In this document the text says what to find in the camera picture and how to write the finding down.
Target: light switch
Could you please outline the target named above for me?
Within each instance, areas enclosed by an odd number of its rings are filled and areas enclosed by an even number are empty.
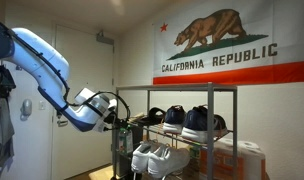
[[[46,107],[46,102],[45,101],[40,101],[39,102],[39,110],[45,110]]]

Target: red star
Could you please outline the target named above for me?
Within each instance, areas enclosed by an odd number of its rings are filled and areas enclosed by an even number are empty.
[[[166,27],[168,26],[168,24],[163,23],[163,26],[161,26],[161,32],[166,31]]]

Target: red stripe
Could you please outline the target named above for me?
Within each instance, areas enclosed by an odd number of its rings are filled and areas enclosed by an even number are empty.
[[[234,85],[304,82],[304,61],[216,73],[153,78],[153,84],[186,84],[207,82]]]

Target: hanging clothes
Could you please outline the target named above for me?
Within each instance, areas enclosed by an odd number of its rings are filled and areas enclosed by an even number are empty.
[[[8,101],[0,98],[0,174],[5,162],[14,156],[13,140],[14,128],[11,122]]]
[[[0,174],[5,162],[14,156],[13,140],[14,128],[10,117],[8,97],[10,91],[16,87],[12,75],[4,65],[0,66]]]

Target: shelf post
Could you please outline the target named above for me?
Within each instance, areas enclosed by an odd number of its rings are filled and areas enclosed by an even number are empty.
[[[233,90],[233,179],[238,179],[237,166],[238,166],[238,93],[237,90]]]
[[[150,101],[150,98],[151,98],[151,91],[150,90],[147,90],[147,112],[146,112],[146,114],[147,114],[147,116],[149,116],[149,111],[150,111],[150,109],[151,109],[151,101]],[[147,131],[146,132],[146,139],[148,140],[148,139],[150,139],[150,131]]]
[[[111,144],[111,151],[112,151],[112,168],[113,168],[113,177],[111,179],[116,179],[116,165],[117,165],[117,155],[116,155],[116,149],[117,149],[117,143],[118,143],[118,134],[119,131],[116,130],[115,124],[112,124],[112,144]]]
[[[213,118],[214,118],[214,90],[213,84],[208,83],[208,115],[207,115],[207,179],[213,179]]]

